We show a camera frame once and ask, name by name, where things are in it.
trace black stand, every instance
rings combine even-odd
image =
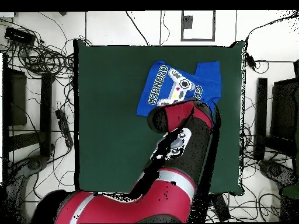
[[[54,78],[50,73],[41,76],[41,102],[40,102],[40,131],[16,136],[4,135],[4,157],[16,149],[33,144],[40,145],[40,155],[25,158],[4,166],[3,188],[4,200],[1,202],[1,214],[5,223],[29,223],[25,212],[25,192],[30,176],[42,171],[46,166],[53,150],[51,144],[51,109],[52,109],[52,83]]]

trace game controller graphic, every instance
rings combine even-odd
[[[159,142],[157,142],[157,147],[154,150],[153,154],[151,155],[150,159],[152,159],[152,156],[158,149],[159,143],[166,137],[166,135],[167,133],[163,136],[163,138]],[[171,151],[167,154],[165,160],[175,159],[181,156],[186,150],[186,146],[190,140],[190,137],[191,137],[191,130],[188,128],[183,128],[178,138],[171,143]]]
[[[158,106],[165,106],[176,102],[181,102],[184,100],[187,91],[195,89],[194,83],[185,78],[177,70],[173,68],[169,69],[168,75],[173,80],[174,84],[172,86],[168,99],[158,100]]]

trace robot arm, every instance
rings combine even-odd
[[[213,126],[210,109],[198,100],[157,107],[148,123],[166,134],[131,193],[52,192],[32,223],[45,221],[50,201],[56,202],[50,220],[58,224],[187,222]]]

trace power adapter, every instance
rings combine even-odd
[[[248,65],[249,65],[250,68],[255,69],[256,62],[253,59],[253,57],[250,56],[247,52],[246,52],[246,62],[248,63]]]

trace black cable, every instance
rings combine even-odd
[[[279,19],[272,20],[271,22],[269,22],[269,23],[267,23],[267,24],[264,24],[264,25],[261,25],[261,26],[259,26],[259,27],[256,27],[256,28],[252,29],[252,30],[249,32],[249,34],[248,34],[247,38],[245,39],[245,41],[248,42],[248,40],[249,40],[249,36],[250,36],[251,33],[252,33],[253,31],[255,31],[256,29],[259,29],[259,28],[261,28],[261,27],[265,27],[265,26],[267,26],[267,25],[272,25],[272,24],[274,24],[274,23],[276,23],[276,22],[281,22],[281,21],[283,21],[283,20],[294,19],[294,18],[298,18],[298,17],[299,17],[299,12],[298,12],[297,10],[295,10],[295,12],[294,12],[292,15],[290,15],[290,16],[281,17],[281,18],[279,18]]]
[[[130,18],[130,20],[132,21],[133,25],[135,26],[135,28],[137,29],[137,31],[140,33],[140,35],[143,37],[143,39],[145,40],[147,46],[148,46],[148,42],[145,39],[145,37],[143,36],[143,34],[140,32],[140,30],[138,29],[138,27],[136,26],[135,22],[133,21],[132,17],[128,14],[128,12],[126,11],[127,16]]]
[[[166,13],[166,11],[164,11],[164,15],[163,15],[163,21],[162,21],[162,23],[163,23],[164,27],[166,27],[166,25],[165,25],[165,23],[164,23],[165,13]],[[169,39],[169,36],[171,35],[171,32],[169,31],[168,27],[166,27],[166,29],[168,30],[168,37],[167,37],[167,40],[163,41],[163,43],[162,43],[161,45],[163,45],[163,44],[164,44],[164,42],[167,42],[167,41],[168,41],[168,39]]]
[[[53,173],[54,173],[54,176],[55,176],[55,178],[56,178],[56,180],[59,182],[59,184],[58,184],[58,187],[59,187],[59,185],[60,184],[62,184],[63,186],[73,186],[73,184],[72,185],[66,185],[66,184],[63,184],[62,182],[61,182],[61,179],[63,178],[63,176],[66,174],[66,173],[68,173],[68,172],[72,172],[72,171],[67,171],[63,176],[62,176],[62,178],[59,180],[58,178],[57,178],[57,176],[56,176],[56,174],[55,174],[55,169],[54,169],[54,161],[55,161],[55,150],[56,150],[56,142],[60,139],[60,138],[62,138],[63,136],[61,136],[61,137],[59,137],[59,138],[57,138],[57,140],[55,141],[55,144],[54,144],[54,154],[53,154],[53,160],[52,160],[52,162],[53,162]]]
[[[37,184],[37,181],[39,180],[39,172],[36,174],[37,177],[36,177],[36,181],[35,181],[35,184],[33,185],[33,193],[35,194],[35,196],[38,198],[38,199],[41,199],[41,197],[39,197],[35,191],[35,186]]]
[[[35,131],[35,133],[36,133],[36,135],[37,135],[37,139],[39,140],[39,143],[40,143],[40,136],[39,136],[39,133],[36,131],[36,128],[35,128],[35,126],[34,126],[32,120],[31,120],[30,116],[28,115],[28,113],[27,113],[24,109],[22,109],[21,107],[15,105],[15,104],[13,104],[13,103],[11,103],[11,105],[13,105],[13,106],[17,107],[18,109],[22,110],[22,111],[28,116],[28,118],[29,118],[29,120],[30,120],[30,122],[31,122],[31,125],[32,125],[32,127],[33,127],[33,129],[34,129],[34,131]]]
[[[235,42],[237,41],[237,20],[238,20],[238,11],[236,10]]]
[[[215,223],[214,220],[212,219],[212,217],[210,217],[208,214],[207,214],[207,217],[208,217],[213,223]]]
[[[59,185],[60,185],[60,184],[62,184],[62,185],[64,185],[64,186],[73,186],[73,185],[75,185],[75,184],[66,185],[66,184],[63,184],[63,183],[61,182],[62,178],[63,178],[67,173],[69,173],[69,172],[73,172],[73,173],[75,173],[75,171],[71,171],[71,170],[70,170],[70,171],[66,171],[66,172],[61,176],[60,180],[58,181],[58,182],[59,182],[58,187],[57,187],[58,190],[59,190]]]
[[[62,33],[63,33],[63,35],[64,35],[64,37],[65,37],[65,39],[66,40],[68,40],[67,39],[67,36],[65,35],[65,33],[63,32],[63,30],[62,30],[62,28],[61,28],[61,26],[55,21],[55,20],[53,20],[53,19],[51,19],[50,17],[48,17],[48,16],[46,16],[46,15],[44,15],[43,13],[41,13],[41,12],[39,12],[39,14],[41,14],[41,15],[43,15],[44,17],[46,17],[46,18],[48,18],[48,19],[50,19],[50,20],[52,20],[53,22],[55,22],[56,24],[57,24],[57,26],[60,28],[60,30],[62,31]]]
[[[266,219],[263,217],[264,214],[262,213],[262,207],[260,207],[260,205],[261,205],[260,201],[261,201],[261,199],[262,199],[264,196],[267,196],[267,195],[274,196],[274,197],[278,198],[279,201],[280,201],[280,197],[278,197],[277,195],[275,195],[275,194],[273,194],[273,193],[265,193],[265,194],[263,194],[263,195],[261,195],[261,196],[259,197],[259,200],[258,200],[259,212],[260,212],[260,216],[262,217],[262,219],[263,219],[264,222],[267,222],[267,221],[266,221]]]
[[[68,149],[68,151],[64,154],[64,155],[62,155],[62,156],[60,156],[60,157],[58,157],[58,158],[56,158],[56,159],[59,159],[59,158],[61,158],[61,157],[63,157],[63,158],[65,158],[65,156],[67,155],[67,154],[69,154],[70,153],[70,151],[71,151],[71,149]],[[60,163],[63,161],[63,158],[61,159],[61,161],[59,162],[59,164],[56,166],[56,168],[60,165]],[[40,186],[47,178],[49,178],[50,176],[51,176],[51,174],[52,174],[53,172],[51,172],[41,183],[39,183],[35,188],[37,188],[38,186]]]
[[[162,11],[160,11],[160,39],[159,39],[159,45],[161,45],[161,36],[162,36]]]

